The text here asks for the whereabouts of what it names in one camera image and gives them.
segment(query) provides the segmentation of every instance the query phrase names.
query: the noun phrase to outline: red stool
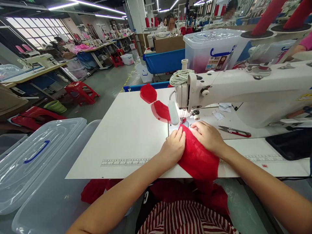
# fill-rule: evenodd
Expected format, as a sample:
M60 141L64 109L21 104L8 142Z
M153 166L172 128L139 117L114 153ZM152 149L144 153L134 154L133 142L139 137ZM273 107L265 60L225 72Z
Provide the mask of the red stool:
M75 102L81 106L81 103L87 102L88 104L95 103L95 96L100 96L93 89L81 81L76 81L68 84L64 88L66 92L74 99Z
M124 55L124 50L123 49L118 49L117 50L118 55Z
M30 128L34 131L36 131L38 128L40 128L42 125L44 125L47 122L53 121L53 120L62 120L66 119L64 116L55 114L51 111L48 111L46 109L42 109L36 106L33 106L29 108L27 111L22 112L16 117L11 118L11 122Z
M123 66L123 64L124 64L119 55L111 56L111 59L112 59L115 67Z

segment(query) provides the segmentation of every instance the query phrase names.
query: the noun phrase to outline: striped shirt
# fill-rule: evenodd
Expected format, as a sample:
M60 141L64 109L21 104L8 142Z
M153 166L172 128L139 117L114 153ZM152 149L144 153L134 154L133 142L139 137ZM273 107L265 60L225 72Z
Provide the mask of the striped shirt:
M138 234L238 234L239 232L215 211L195 202L160 202L155 205Z

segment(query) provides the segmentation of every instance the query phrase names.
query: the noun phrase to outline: measuring ruler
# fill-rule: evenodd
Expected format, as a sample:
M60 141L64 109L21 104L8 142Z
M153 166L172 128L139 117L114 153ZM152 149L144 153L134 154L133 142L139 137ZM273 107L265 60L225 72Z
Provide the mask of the measuring ruler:
M285 158L283 158L280 155L277 154L248 154L244 155L245 158L252 162L276 162L276 161L286 161ZM122 159L103 159L101 163L101 167L124 167L124 166L135 166L135 167L141 167L143 166L148 160L151 158L122 158ZM220 159L219 165L225 165L227 164L225 161Z

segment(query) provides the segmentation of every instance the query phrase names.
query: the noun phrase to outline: gray floor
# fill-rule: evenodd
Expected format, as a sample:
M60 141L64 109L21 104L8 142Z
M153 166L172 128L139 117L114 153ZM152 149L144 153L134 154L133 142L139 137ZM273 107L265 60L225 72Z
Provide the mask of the gray floor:
M96 98L93 105L85 104L83 106L75 105L63 114L67 118L83 117L88 123L102 119L120 92L124 92L123 86L143 84L140 75L134 69L138 63L145 65L142 57L139 57L136 50L129 51L133 54L135 64L124 65L122 67L113 67L108 70L98 70L92 76L87 78L84 83L96 91L100 97Z

